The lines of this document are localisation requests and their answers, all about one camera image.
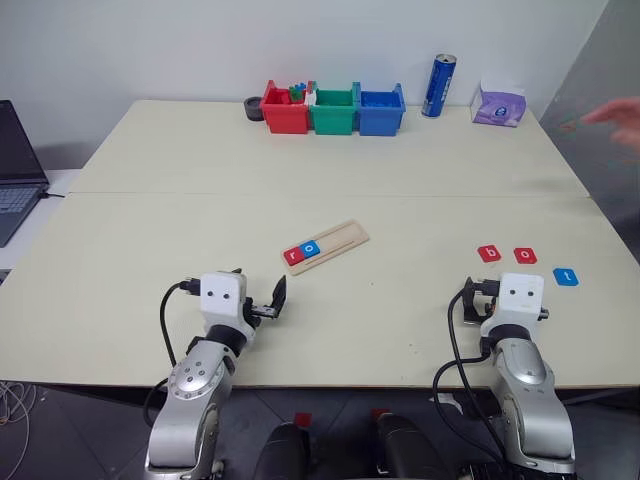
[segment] floor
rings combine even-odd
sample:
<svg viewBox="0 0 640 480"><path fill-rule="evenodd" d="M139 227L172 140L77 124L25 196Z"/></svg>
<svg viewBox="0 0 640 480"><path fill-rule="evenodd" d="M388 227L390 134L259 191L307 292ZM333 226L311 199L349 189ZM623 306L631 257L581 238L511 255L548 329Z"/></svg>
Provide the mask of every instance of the floor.
<svg viewBox="0 0 640 480"><path fill-rule="evenodd" d="M250 479L258 455L274 427L296 412L312 414L309 428L317 466L313 480L357 478L372 473L371 410L389 408L428 432L451 465L482 460L442 424L422 391L237 390L225 405L218 456L226 461L225 479ZM446 406L451 415L456 411ZM638 410L581 404L569 406L577 467L584 480L637 480L640 468ZM477 438L480 424L456 417ZM30 441L15 480L142 478L149 428L141 409L111 401L40 387L30 417ZM0 479L24 445L25 423L0 426Z"/></svg>

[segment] laptop keyboard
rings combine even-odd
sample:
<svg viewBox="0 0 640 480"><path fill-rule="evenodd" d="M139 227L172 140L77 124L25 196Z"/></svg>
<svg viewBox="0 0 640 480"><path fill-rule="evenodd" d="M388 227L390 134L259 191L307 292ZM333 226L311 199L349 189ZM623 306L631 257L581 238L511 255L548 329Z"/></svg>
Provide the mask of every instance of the laptop keyboard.
<svg viewBox="0 0 640 480"><path fill-rule="evenodd" d="M0 188L0 215L20 213L37 191L34 187Z"/></svg>

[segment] tissue box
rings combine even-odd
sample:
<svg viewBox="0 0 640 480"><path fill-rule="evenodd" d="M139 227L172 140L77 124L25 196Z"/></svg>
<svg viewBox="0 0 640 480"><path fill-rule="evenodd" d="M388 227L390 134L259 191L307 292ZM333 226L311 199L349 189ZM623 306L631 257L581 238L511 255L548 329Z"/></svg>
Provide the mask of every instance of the tissue box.
<svg viewBox="0 0 640 480"><path fill-rule="evenodd" d="M526 109L524 90L483 80L471 104L471 120L475 123L517 127Z"/></svg>

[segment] human hand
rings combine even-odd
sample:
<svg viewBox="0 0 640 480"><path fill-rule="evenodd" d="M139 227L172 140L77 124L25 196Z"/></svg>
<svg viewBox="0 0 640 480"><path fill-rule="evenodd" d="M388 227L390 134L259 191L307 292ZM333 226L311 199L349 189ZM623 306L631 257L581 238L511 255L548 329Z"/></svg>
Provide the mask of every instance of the human hand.
<svg viewBox="0 0 640 480"><path fill-rule="evenodd" d="M587 125L614 122L618 129L611 140L632 147L640 154L640 97L618 98L582 117Z"/></svg>

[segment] finger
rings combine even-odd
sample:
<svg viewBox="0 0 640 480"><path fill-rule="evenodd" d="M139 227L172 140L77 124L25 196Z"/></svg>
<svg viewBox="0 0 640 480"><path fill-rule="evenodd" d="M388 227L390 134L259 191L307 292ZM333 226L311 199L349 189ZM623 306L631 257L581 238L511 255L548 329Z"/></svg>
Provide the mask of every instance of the finger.
<svg viewBox="0 0 640 480"><path fill-rule="evenodd" d="M640 131L632 130L630 128L623 128L616 130L611 135L611 140L628 147L632 147L636 152L640 154Z"/></svg>
<svg viewBox="0 0 640 480"><path fill-rule="evenodd" d="M618 98L596 108L582 117L587 125L614 120L619 115L636 114L640 117L640 98Z"/></svg>

